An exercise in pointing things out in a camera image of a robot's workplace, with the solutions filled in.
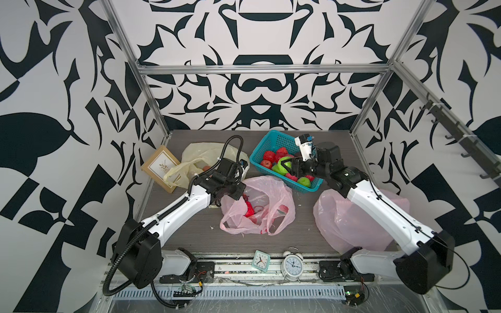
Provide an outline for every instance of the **patterned backdrop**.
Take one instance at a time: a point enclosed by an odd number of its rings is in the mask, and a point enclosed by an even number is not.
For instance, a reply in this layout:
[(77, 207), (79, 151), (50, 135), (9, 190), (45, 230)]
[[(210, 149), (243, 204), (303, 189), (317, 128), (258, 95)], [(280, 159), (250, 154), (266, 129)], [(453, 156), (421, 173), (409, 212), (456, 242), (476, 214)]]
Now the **patterned backdrop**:
[[(114, 0), (145, 65), (386, 63), (420, 0)], [(156, 75), (170, 129), (350, 129), (377, 74)]]
[(113, 3), (142, 64), (210, 65), (386, 62), (420, 1)]
[(170, 129), (350, 129), (379, 74), (152, 75)]
[(145, 104), (98, 1), (0, 2), (0, 311), (88, 311), (163, 137)]
[[(495, 0), (438, 0), (412, 41), (404, 64), (448, 104), (492, 151), (501, 154), (499, 26)], [(501, 189), (463, 148), (433, 125), (423, 104), (394, 74), (358, 133), (380, 187), (408, 198), (411, 214), (456, 240), (471, 270), (467, 285), (439, 288), (449, 309), (501, 309)], [(461, 286), (467, 269), (454, 268), (438, 285)]]

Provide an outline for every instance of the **plastic wrap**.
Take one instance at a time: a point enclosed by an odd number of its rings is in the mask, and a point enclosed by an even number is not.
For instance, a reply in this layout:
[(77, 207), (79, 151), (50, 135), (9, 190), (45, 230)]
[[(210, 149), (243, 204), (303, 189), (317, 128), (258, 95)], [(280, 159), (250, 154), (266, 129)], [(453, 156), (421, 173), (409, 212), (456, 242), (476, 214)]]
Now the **plastic wrap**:
[[(409, 200), (390, 191), (381, 192), (409, 212)], [(313, 215), (322, 236), (339, 253), (354, 246), (384, 251), (393, 240), (367, 212), (333, 189), (322, 192), (313, 207)]]
[[(212, 166), (217, 162), (223, 146), (224, 144), (217, 142), (189, 144), (183, 151), (181, 163), (171, 168), (163, 176), (163, 180), (172, 186), (188, 188), (189, 181), (195, 174), (200, 174), (204, 166)], [(237, 148), (228, 145), (224, 157), (235, 160), (237, 152)], [(240, 159), (244, 159), (250, 164), (249, 157), (245, 152), (240, 153)]]
[[(224, 214), (219, 227), (230, 234), (264, 234), (276, 235), (296, 217), (292, 190), (285, 183), (273, 176), (259, 176), (243, 181), (247, 188), (244, 193), (253, 207), (262, 206), (262, 210), (252, 216), (245, 217), (247, 205), (241, 197), (235, 201), (228, 196), (221, 199), (221, 210)], [(283, 217), (282, 222), (274, 225), (275, 219)]]

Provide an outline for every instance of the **white alarm clock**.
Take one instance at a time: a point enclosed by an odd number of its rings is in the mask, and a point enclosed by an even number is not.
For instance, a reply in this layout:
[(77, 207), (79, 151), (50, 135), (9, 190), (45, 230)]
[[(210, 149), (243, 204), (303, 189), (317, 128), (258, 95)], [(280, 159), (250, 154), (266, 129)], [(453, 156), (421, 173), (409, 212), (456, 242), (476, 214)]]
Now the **white alarm clock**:
[(300, 253), (292, 254), (290, 251), (285, 251), (284, 256), (280, 266), (282, 275), (290, 281), (298, 280), (303, 274), (303, 256)]

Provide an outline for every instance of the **picture frame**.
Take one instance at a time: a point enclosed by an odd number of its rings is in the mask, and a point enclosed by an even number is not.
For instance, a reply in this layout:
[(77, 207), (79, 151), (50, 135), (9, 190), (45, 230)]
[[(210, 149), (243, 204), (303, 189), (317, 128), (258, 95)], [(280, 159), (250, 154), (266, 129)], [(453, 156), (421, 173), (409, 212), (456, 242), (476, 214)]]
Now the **picture frame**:
[(163, 176), (169, 171), (170, 168), (179, 165), (181, 162), (165, 147), (161, 145), (151, 155), (148, 161), (144, 162), (141, 169), (146, 172), (154, 181), (157, 182), (168, 193), (172, 193), (176, 186), (167, 184), (163, 181)]

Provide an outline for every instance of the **ventilation grille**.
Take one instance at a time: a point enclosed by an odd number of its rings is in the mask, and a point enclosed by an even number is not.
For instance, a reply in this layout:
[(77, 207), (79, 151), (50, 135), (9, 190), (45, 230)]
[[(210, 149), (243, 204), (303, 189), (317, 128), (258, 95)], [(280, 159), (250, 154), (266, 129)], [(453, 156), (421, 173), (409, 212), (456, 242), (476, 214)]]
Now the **ventilation grille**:
[[(158, 286), (164, 299), (172, 299), (178, 287)], [(247, 299), (338, 299), (346, 300), (343, 286), (209, 286), (196, 296), (199, 300), (247, 300)], [(113, 300), (152, 300), (151, 288), (128, 287), (115, 295)], [(176, 300), (193, 297), (176, 297)]]

